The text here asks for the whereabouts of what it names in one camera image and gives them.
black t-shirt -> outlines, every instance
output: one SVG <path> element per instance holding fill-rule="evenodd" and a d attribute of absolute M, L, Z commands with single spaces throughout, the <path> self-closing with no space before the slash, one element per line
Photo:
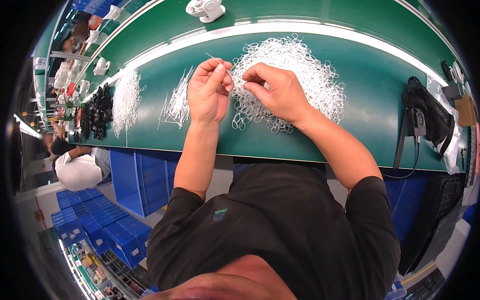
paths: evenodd
<path fill-rule="evenodd" d="M 64 155 L 66 152 L 75 149 L 75 145 L 69 144 L 66 141 L 57 137 L 50 146 L 51 153 L 55 155 Z"/>
<path fill-rule="evenodd" d="M 247 254 L 263 258 L 299 300 L 382 300 L 400 261 L 385 184 L 361 180 L 346 211 L 311 168 L 260 164 L 207 202 L 175 188 L 148 238 L 160 291 Z"/>

white t-shirt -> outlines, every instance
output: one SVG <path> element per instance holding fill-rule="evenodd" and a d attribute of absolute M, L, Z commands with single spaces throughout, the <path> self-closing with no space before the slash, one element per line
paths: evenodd
<path fill-rule="evenodd" d="M 95 156 L 83 155 L 74 159 L 68 152 L 55 163 L 57 177 L 72 192 L 95 187 L 102 181 L 102 170 L 95 164 Z"/>

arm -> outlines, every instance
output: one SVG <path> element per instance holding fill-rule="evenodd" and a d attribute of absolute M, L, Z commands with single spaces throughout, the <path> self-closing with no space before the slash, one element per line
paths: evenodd
<path fill-rule="evenodd" d="M 75 149 L 70 150 L 68 152 L 68 155 L 70 156 L 70 160 L 72 160 L 82 154 L 90 154 L 90 153 L 92 153 L 92 147 L 77 146 Z"/>
<path fill-rule="evenodd" d="M 50 121 L 50 125 L 52 125 L 52 127 L 55 129 L 55 131 L 57 132 L 59 138 L 61 140 L 63 140 L 63 133 L 65 132 L 64 128 L 59 126 L 57 123 L 53 122 L 53 121 Z"/>
<path fill-rule="evenodd" d="M 232 64 L 217 60 L 201 63 L 189 82 L 188 104 L 192 122 L 173 183 L 175 188 L 184 188 L 202 200 L 205 200 L 212 179 L 218 127 L 227 112 L 228 92 L 233 89 L 232 79 L 226 72 Z"/>
<path fill-rule="evenodd" d="M 344 187 L 351 190 L 368 176 L 382 179 L 367 148 L 310 106 L 293 72 L 258 63 L 245 72 L 243 79 L 247 81 L 245 89 L 275 116 L 292 123 L 315 143 Z M 269 90 L 264 88 L 265 82 L 270 85 Z"/>

yellow floor line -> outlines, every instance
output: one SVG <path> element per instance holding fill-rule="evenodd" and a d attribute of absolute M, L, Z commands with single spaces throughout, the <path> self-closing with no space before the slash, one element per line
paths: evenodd
<path fill-rule="evenodd" d="M 407 283 L 409 281 L 411 281 L 412 279 L 420 276 L 421 274 L 423 274 L 423 272 L 427 271 L 428 269 L 430 269 L 431 267 L 433 267 L 433 265 L 435 264 L 435 262 L 431 263 L 428 267 L 426 267 L 425 269 L 421 270 L 420 272 L 418 272 L 417 274 L 415 274 L 414 276 L 410 277 L 409 279 L 405 280 L 404 282 L 400 282 L 401 285 L 403 285 L 404 283 Z"/>

right hand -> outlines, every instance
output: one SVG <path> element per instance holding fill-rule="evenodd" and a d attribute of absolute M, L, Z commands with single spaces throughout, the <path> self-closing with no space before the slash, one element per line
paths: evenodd
<path fill-rule="evenodd" d="M 292 71 L 259 62 L 243 74 L 243 80 L 246 81 L 243 87 L 252 92 L 267 109 L 294 126 L 314 109 Z"/>

